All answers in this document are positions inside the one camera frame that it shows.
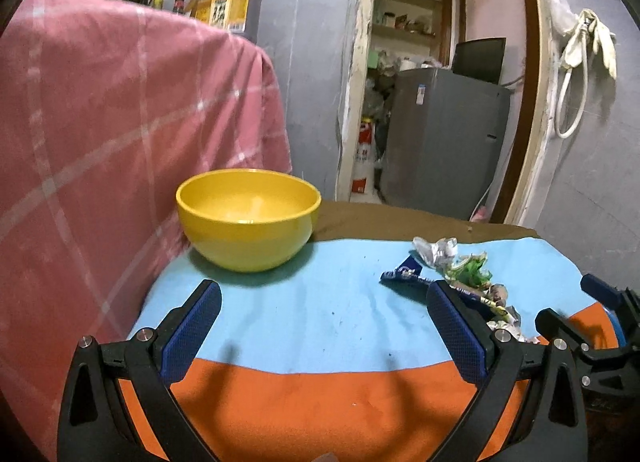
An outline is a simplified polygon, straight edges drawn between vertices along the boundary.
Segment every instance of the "yellow bowl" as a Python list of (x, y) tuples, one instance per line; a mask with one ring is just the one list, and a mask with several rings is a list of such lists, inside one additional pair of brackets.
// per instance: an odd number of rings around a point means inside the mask
[(183, 182), (175, 199), (184, 233), (200, 254), (229, 270), (260, 272), (302, 249), (321, 197), (291, 175), (220, 169)]

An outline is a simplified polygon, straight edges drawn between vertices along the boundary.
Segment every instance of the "gray refrigerator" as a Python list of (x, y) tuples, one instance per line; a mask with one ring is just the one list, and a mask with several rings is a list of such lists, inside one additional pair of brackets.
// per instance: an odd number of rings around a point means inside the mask
[(382, 161), (380, 192), (392, 206), (468, 220), (491, 184), (510, 91), (423, 68), (400, 72)]

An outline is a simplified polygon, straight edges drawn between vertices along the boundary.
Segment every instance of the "computer monitor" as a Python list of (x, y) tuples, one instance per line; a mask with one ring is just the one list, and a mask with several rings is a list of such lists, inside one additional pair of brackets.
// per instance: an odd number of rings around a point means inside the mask
[(500, 83), (506, 38), (463, 41), (456, 45), (451, 71), (487, 83)]

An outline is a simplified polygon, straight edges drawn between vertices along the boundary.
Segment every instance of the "pink cloth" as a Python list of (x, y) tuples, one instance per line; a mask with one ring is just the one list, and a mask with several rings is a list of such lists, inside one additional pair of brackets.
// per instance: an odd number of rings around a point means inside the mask
[(186, 245), (178, 185), (289, 143), (266, 54), (182, 16), (25, 0), (0, 63), (0, 388), (54, 460), (77, 341), (123, 339)]

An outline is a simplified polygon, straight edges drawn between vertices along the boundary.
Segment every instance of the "metal bolt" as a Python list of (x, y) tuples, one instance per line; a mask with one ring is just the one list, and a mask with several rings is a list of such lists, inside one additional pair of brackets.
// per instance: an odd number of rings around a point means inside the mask
[(87, 348), (93, 342), (94, 338), (92, 338), (91, 336), (82, 336), (78, 341), (78, 346), (80, 348)]
[(154, 336), (154, 330), (152, 328), (141, 328), (136, 332), (136, 339), (138, 341), (149, 341)]
[(494, 332), (494, 336), (500, 343), (508, 343), (511, 341), (511, 334), (503, 328), (498, 328), (498, 330)]
[(554, 346), (558, 350), (566, 350), (566, 342), (562, 338), (557, 337), (556, 339), (554, 339)]

